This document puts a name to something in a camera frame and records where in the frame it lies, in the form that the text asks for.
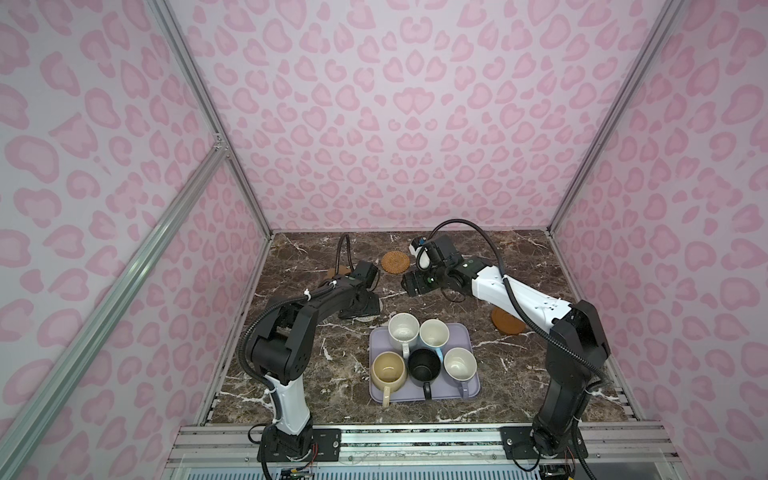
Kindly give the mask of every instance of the wooden coaster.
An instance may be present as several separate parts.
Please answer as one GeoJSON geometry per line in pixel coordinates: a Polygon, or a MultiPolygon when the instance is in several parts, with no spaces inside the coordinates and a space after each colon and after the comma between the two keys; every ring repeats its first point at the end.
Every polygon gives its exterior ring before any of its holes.
{"type": "Polygon", "coordinates": [[[411,260],[403,252],[387,252],[382,257],[382,268],[387,273],[397,275],[405,272],[411,266],[411,260]]]}
{"type": "Polygon", "coordinates": [[[498,307],[494,308],[491,312],[491,320],[496,325],[498,331],[505,335],[519,335],[528,328],[522,320],[498,307]]]}
{"type": "MultiPolygon", "coordinates": [[[[339,275],[348,275],[352,271],[349,269],[346,265],[339,265],[339,275]]],[[[336,269],[330,268],[328,269],[328,273],[326,273],[326,278],[333,278],[333,274],[336,273],[336,269]]]]}

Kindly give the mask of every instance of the side wall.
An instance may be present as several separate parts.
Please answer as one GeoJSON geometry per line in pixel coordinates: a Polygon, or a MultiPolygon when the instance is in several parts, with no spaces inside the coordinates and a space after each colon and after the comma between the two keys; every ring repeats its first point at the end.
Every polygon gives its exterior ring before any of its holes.
{"type": "Polygon", "coordinates": [[[265,242],[223,164],[21,478],[157,478],[200,408],[265,242]]]}
{"type": "Polygon", "coordinates": [[[0,435],[211,144],[141,0],[0,7],[0,435]]]}
{"type": "Polygon", "coordinates": [[[555,235],[692,479],[768,472],[766,25],[693,2],[555,235]]]}
{"type": "Polygon", "coordinates": [[[548,225],[662,0],[171,0],[273,228],[548,225]]]}

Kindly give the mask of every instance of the cup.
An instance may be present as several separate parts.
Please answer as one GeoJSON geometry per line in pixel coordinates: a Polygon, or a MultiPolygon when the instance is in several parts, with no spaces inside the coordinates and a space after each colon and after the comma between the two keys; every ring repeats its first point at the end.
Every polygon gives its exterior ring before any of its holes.
{"type": "Polygon", "coordinates": [[[442,363],[442,347],[448,342],[450,336],[448,326],[438,319],[425,321],[419,329],[419,337],[422,343],[435,350],[437,356],[440,357],[440,363],[442,363]]]}
{"type": "Polygon", "coordinates": [[[373,360],[371,380],[377,389],[384,392],[382,407],[389,406],[389,397],[406,383],[408,372],[406,362],[394,352],[384,352],[373,360]]]}
{"type": "Polygon", "coordinates": [[[463,399],[468,399],[469,380],[478,371],[478,362],[475,360],[475,356],[469,350],[457,346],[445,353],[442,364],[448,373],[449,383],[458,388],[463,399]]]}
{"type": "Polygon", "coordinates": [[[407,359],[411,349],[419,341],[419,321],[410,313],[398,313],[389,319],[389,343],[393,349],[402,350],[407,359]]]}
{"type": "Polygon", "coordinates": [[[411,381],[424,390],[424,399],[432,400],[432,382],[440,376],[440,358],[434,350],[416,349],[408,358],[411,381]]]}

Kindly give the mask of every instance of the lavender tray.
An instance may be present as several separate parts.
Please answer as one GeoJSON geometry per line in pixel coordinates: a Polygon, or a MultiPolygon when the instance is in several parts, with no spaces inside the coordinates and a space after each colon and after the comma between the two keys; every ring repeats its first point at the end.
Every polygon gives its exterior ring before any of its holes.
{"type": "MultiPolygon", "coordinates": [[[[469,340],[469,331],[467,330],[467,327],[463,326],[461,323],[446,323],[446,325],[448,326],[448,331],[451,336],[448,343],[442,347],[443,354],[445,355],[446,352],[457,346],[462,346],[471,352],[472,342],[469,340]]],[[[395,351],[396,350],[389,345],[389,331],[387,330],[387,327],[380,326],[371,330],[368,367],[373,365],[373,360],[380,353],[395,351]]],[[[437,377],[437,380],[432,384],[433,400],[460,399],[462,397],[458,392],[458,387],[449,384],[446,380],[447,378],[448,373],[445,372],[445,369],[441,369],[440,376],[437,377]]],[[[377,389],[376,386],[373,385],[373,382],[370,381],[369,391],[372,399],[376,400],[378,403],[383,402],[384,393],[377,389]]],[[[475,374],[475,376],[472,377],[472,380],[469,381],[469,398],[476,396],[478,393],[480,393],[480,378],[475,374]]],[[[425,400],[424,390],[422,390],[421,387],[414,385],[410,379],[406,380],[406,384],[389,397],[390,402],[415,402],[419,400],[425,400]]]]}

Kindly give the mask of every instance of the marble tabletop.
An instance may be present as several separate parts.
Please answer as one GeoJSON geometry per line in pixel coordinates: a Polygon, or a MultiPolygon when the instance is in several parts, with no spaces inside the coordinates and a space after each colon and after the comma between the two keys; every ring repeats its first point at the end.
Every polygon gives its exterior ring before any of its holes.
{"type": "MultiPolygon", "coordinates": [[[[351,233],[353,259],[379,263],[390,250],[407,252],[414,237],[423,233],[351,233]]],[[[492,253],[475,232],[452,231],[463,254],[492,253]]],[[[573,300],[548,240],[541,231],[491,232],[504,256],[507,274],[548,295],[573,300]]],[[[333,267],[338,233],[279,233],[273,242],[250,307],[248,324],[273,295],[294,296],[315,286],[333,267]]],[[[409,298],[400,287],[400,275],[382,270],[376,292],[381,315],[342,320],[333,315],[322,321],[304,372],[306,403],[316,425],[338,423],[530,422],[544,399],[549,375],[544,368],[546,342],[533,332],[504,336],[491,322],[492,305],[468,298],[451,303],[439,291],[409,298]],[[386,324],[395,313],[409,312],[419,321],[438,318],[460,322],[469,330],[478,360],[481,392],[461,399],[392,404],[374,402],[369,394],[368,337],[371,329],[386,324]]],[[[589,422],[627,419],[611,391],[590,402],[584,414],[589,422]]],[[[272,418],[264,388],[246,377],[237,360],[231,363],[213,423],[250,424],[272,418]]]]}

